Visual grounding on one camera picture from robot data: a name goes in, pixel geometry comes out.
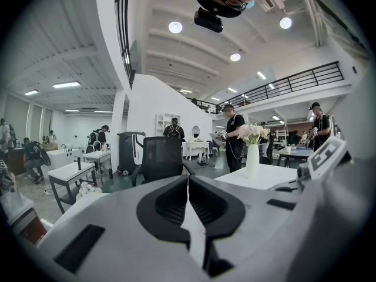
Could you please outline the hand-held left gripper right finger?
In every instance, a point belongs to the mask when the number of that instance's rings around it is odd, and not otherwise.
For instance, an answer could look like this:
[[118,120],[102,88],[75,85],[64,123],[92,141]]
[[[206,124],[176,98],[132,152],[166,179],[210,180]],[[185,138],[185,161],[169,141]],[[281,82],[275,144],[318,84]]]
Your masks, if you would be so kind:
[[309,254],[316,188],[301,194],[185,178],[192,205],[215,212],[203,235],[203,267],[187,261],[184,282],[313,282]]

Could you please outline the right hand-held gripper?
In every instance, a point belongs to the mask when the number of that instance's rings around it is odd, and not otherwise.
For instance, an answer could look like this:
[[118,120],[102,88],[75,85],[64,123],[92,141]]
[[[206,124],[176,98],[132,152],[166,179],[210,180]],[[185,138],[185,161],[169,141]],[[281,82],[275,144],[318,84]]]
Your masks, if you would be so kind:
[[297,182],[289,282],[376,282],[376,157],[331,138]]

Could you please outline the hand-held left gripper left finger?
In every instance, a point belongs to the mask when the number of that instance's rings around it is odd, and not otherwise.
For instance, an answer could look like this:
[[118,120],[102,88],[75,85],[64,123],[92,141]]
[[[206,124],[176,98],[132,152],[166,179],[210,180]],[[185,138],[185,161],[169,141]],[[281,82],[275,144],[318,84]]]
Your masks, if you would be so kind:
[[157,180],[73,205],[48,231],[38,251],[50,260],[89,224],[105,229],[74,277],[84,282],[202,282],[203,272],[182,243],[158,240],[139,223],[142,197],[177,181]]

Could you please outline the grey table black legs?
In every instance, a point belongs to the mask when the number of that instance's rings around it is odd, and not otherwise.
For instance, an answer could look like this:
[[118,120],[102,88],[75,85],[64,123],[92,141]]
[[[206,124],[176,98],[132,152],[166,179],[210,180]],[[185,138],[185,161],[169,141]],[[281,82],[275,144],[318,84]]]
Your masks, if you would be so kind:
[[313,149],[292,149],[291,147],[285,147],[277,152],[278,162],[277,166],[281,166],[282,160],[285,159],[283,167],[289,167],[290,163],[304,163],[313,154]]

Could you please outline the white flower bouquet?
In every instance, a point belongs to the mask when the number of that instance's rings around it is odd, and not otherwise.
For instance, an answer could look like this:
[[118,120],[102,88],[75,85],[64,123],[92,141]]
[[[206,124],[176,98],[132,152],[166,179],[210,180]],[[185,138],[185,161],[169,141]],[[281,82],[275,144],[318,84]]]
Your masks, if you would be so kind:
[[90,183],[82,182],[79,187],[79,192],[76,196],[76,201],[80,200],[83,196],[90,193],[101,193],[102,189],[100,187],[93,186]]

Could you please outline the white vase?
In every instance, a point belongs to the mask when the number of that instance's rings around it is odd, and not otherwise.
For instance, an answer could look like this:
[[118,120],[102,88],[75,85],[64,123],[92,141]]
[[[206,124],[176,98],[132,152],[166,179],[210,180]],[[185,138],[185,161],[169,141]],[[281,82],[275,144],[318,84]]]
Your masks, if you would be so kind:
[[258,168],[260,164],[260,154],[259,146],[257,144],[252,144],[248,146],[247,149],[247,159],[246,159],[246,175],[249,180],[254,181],[257,178]]

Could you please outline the black balcony railing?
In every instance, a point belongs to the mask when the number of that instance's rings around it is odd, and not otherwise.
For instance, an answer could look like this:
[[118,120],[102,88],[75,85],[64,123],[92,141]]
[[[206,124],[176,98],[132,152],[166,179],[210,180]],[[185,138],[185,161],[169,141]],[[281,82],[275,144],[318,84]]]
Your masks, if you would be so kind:
[[191,98],[190,101],[206,113],[219,114],[226,104],[231,104],[235,108],[239,108],[299,90],[342,80],[344,80],[344,75],[340,69],[340,64],[338,61],[335,61],[275,80],[268,85],[248,90],[228,100],[211,103]]

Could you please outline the dark grey machine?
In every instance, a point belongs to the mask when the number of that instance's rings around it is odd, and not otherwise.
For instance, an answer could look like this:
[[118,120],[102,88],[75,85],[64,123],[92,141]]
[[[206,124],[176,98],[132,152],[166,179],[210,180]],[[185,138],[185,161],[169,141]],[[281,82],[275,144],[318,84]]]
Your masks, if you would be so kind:
[[124,176],[132,174],[143,159],[143,139],[145,132],[122,132],[119,137],[118,173]]

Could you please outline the pink flower bunch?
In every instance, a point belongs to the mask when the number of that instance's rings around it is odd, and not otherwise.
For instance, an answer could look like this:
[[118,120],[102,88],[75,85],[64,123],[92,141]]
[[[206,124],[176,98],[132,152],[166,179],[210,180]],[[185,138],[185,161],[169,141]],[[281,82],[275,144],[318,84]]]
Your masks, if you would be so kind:
[[260,139],[268,139],[270,130],[259,125],[241,125],[238,129],[237,138],[241,139],[246,146],[257,145]]

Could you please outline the black mesh office chair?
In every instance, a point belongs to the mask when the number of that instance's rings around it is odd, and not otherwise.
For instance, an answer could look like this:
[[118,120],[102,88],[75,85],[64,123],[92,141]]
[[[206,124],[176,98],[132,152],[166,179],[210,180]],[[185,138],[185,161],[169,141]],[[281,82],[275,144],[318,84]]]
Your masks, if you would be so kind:
[[177,137],[145,137],[143,139],[143,159],[131,175],[132,187],[136,187],[137,177],[142,174],[142,184],[173,176],[180,176],[186,170],[189,175],[195,172],[183,161],[182,146]]

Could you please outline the white bathtub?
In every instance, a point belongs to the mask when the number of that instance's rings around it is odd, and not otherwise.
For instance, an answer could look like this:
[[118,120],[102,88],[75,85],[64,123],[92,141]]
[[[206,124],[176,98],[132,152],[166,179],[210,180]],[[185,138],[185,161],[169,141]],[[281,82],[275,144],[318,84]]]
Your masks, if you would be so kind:
[[51,165],[50,170],[57,169],[73,163],[77,157],[82,157],[83,153],[80,149],[59,149],[47,152]]

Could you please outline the white dresser table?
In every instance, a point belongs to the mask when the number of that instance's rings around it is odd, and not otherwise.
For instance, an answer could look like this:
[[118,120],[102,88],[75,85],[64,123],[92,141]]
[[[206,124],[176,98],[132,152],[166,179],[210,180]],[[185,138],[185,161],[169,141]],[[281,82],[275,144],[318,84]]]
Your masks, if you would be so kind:
[[204,154],[209,155],[209,142],[183,142],[182,143],[183,158],[192,159],[193,156]]

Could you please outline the wooden cabinet white top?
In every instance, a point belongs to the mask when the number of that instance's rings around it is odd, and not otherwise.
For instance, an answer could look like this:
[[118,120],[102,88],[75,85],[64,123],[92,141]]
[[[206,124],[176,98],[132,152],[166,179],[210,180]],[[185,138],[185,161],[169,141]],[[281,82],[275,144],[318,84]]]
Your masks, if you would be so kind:
[[13,234],[37,246],[47,230],[35,211],[35,203],[20,192],[7,192],[0,197],[0,204]]

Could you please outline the white sink counter black frame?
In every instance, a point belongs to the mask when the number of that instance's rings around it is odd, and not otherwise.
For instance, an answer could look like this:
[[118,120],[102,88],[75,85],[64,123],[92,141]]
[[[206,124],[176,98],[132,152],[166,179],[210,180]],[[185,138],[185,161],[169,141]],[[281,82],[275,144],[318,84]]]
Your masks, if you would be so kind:
[[75,204],[76,196],[82,182],[97,186],[95,165],[93,163],[81,162],[81,168],[82,170],[79,171],[78,164],[73,162],[48,172],[53,195],[62,214],[65,212],[62,203],[70,206]]
[[83,155],[85,162],[96,164],[97,184],[103,186],[105,183],[104,177],[109,178],[109,169],[112,169],[111,152],[94,151]]

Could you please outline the white wall shelf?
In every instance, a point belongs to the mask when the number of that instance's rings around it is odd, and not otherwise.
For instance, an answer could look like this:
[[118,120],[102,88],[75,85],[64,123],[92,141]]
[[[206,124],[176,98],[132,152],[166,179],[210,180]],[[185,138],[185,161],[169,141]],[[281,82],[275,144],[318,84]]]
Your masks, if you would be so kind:
[[177,118],[180,123],[180,115],[171,113],[157,113],[155,120],[155,136],[163,136],[165,128],[172,124],[172,119]]

